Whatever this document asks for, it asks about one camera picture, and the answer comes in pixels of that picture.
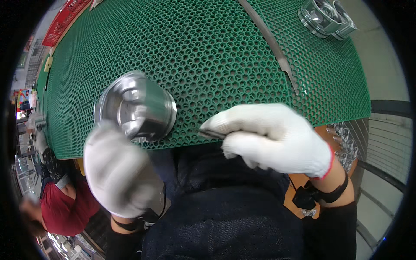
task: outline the red plastic crate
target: red plastic crate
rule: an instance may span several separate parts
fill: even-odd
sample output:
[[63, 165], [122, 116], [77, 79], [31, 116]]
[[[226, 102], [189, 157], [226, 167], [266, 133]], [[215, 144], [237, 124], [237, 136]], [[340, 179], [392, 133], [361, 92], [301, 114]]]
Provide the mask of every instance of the red plastic crate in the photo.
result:
[[84, 8], [85, 5], [90, 3], [91, 0], [68, 0], [63, 6], [60, 12], [55, 16], [55, 19], [49, 26], [48, 32], [42, 41], [44, 46], [55, 46], [59, 37], [64, 33], [67, 26], [71, 23], [72, 19]]

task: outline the white work glove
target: white work glove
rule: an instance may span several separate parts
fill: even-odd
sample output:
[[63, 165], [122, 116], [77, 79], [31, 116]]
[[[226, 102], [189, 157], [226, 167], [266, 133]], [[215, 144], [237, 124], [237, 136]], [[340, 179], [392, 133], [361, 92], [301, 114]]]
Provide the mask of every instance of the white work glove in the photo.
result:
[[48, 143], [46, 142], [45, 133], [43, 131], [36, 131], [35, 138], [32, 140], [32, 143], [35, 149], [40, 153], [42, 158], [42, 154], [45, 152], [46, 148], [49, 147]]
[[201, 130], [228, 134], [226, 158], [242, 156], [251, 167], [323, 178], [332, 167], [330, 146], [309, 122], [283, 104], [242, 104], [220, 112]]
[[147, 153], [111, 122], [100, 122], [87, 137], [84, 171], [94, 197], [118, 217], [140, 216], [155, 194]]

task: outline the orange wooden surface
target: orange wooden surface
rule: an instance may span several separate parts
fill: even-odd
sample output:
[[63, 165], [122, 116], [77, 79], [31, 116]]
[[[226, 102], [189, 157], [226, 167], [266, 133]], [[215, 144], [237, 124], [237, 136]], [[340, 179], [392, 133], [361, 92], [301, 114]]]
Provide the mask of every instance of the orange wooden surface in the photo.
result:
[[[322, 137], [322, 139], [324, 139], [327, 143], [329, 143], [329, 145], [332, 147], [332, 149], [334, 151], [338, 151], [341, 149], [341, 147], [339, 146], [339, 143], [335, 142], [334, 139], [332, 138], [333, 135], [327, 133], [327, 126], [317, 126], [315, 127], [315, 132], [318, 133], [319, 136]], [[358, 159], [355, 160], [352, 164], [351, 170], [348, 173], [348, 176], [351, 177], [355, 167], [357, 166], [357, 162]], [[300, 186], [304, 186], [306, 184], [306, 182], [309, 180], [309, 178], [304, 175], [304, 174], [289, 174], [289, 177], [291, 178], [291, 180], [293, 181], [293, 183], [295, 184], [296, 189]], [[293, 212], [293, 214], [295, 214], [298, 218], [303, 218], [304, 216], [302, 215], [301, 209], [296, 207], [295, 204], [292, 202], [293, 197], [295, 196], [295, 189], [292, 187], [292, 184], [290, 184], [289, 188], [287, 189], [287, 192], [285, 194], [285, 207], [287, 207], [290, 211]], [[320, 206], [317, 203], [315, 209], [317, 210], [315, 216], [313, 218], [318, 218], [319, 217], [319, 210], [320, 210]]]

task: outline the red shirt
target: red shirt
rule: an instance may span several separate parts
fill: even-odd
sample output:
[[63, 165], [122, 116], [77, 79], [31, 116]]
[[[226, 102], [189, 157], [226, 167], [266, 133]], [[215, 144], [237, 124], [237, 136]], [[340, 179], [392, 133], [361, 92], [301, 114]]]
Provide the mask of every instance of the red shirt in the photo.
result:
[[88, 184], [78, 181], [76, 190], [77, 196], [74, 200], [65, 195], [53, 182], [46, 184], [40, 207], [48, 232], [74, 236], [81, 233], [89, 218], [97, 213], [100, 205], [91, 194]]

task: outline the hexagonal mesh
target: hexagonal mesh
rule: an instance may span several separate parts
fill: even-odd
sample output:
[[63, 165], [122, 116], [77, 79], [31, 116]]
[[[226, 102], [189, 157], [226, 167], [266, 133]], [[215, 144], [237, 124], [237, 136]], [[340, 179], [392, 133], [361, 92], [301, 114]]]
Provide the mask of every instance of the hexagonal mesh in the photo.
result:
[[50, 72], [45, 111], [56, 156], [82, 156], [94, 103], [134, 69], [169, 91], [178, 107], [171, 133], [143, 144], [147, 149], [210, 142], [198, 137], [199, 126], [241, 103], [284, 102], [314, 125], [368, 116], [368, 89], [352, 41], [313, 36], [297, 19], [301, 3], [251, 1], [287, 53], [304, 86], [301, 96], [289, 89], [237, 1], [106, 0], [84, 12], [57, 46]]

